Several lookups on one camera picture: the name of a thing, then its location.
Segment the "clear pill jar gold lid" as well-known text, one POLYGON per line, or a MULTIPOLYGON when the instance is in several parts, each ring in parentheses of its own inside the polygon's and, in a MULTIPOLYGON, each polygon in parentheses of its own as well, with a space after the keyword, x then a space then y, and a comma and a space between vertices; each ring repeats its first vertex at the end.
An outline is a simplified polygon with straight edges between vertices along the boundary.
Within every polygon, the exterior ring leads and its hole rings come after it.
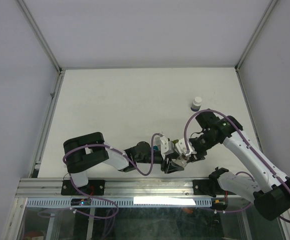
POLYGON ((185 168, 188 164, 189 158, 184 156, 184 155, 180 155, 177 160, 176 163, 181 166, 182 168, 185 168))

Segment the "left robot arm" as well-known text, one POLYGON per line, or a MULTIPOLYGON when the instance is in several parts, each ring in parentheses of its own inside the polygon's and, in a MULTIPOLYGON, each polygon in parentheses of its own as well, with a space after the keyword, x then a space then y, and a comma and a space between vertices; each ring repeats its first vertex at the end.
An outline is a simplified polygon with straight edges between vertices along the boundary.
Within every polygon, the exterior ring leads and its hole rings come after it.
POLYGON ((73 180, 72 189, 78 194, 89 190, 87 170, 101 163, 124 173, 137 170, 143 176, 148 176, 155 164, 166 174, 182 171, 187 165, 179 144, 160 133, 152 136, 151 143, 141 141, 125 150, 110 146, 101 132, 69 139, 63 147, 63 162, 73 180))

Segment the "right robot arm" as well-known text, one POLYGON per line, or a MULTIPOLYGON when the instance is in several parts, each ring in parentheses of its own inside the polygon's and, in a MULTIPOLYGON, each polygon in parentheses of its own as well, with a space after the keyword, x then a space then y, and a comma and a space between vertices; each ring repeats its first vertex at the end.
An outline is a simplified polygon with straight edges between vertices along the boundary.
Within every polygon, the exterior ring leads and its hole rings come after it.
POLYGON ((184 130, 185 155, 192 155, 190 146, 197 153, 206 153, 217 144, 224 145, 248 169, 254 180, 246 180, 227 169, 216 170, 208 187, 215 194, 223 190, 235 193, 253 204, 262 217, 275 218, 290 223, 290 176, 277 168, 261 151, 254 147, 242 125, 232 116, 205 109, 196 112, 186 123, 196 120, 202 135, 190 142, 184 130))

